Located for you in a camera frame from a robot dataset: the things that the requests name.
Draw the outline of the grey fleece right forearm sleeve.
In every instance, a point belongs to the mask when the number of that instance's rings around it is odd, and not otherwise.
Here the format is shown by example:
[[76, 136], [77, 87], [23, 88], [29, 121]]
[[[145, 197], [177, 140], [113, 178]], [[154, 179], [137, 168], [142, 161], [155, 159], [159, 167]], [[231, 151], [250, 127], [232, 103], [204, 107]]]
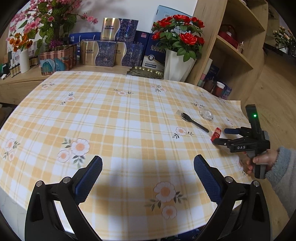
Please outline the grey fleece right forearm sleeve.
[[280, 147], [266, 178], [291, 218], [295, 211], [295, 150]]

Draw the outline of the right hand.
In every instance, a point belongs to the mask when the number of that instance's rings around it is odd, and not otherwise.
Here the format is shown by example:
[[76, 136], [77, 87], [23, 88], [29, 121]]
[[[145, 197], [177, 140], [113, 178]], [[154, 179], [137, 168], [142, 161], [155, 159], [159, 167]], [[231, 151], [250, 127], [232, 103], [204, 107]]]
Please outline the right hand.
[[278, 150], [267, 150], [265, 154], [256, 156], [252, 159], [247, 158], [246, 160], [246, 172], [247, 174], [251, 174], [256, 164], [266, 164], [266, 170], [269, 171], [272, 169], [276, 159], [278, 157]]

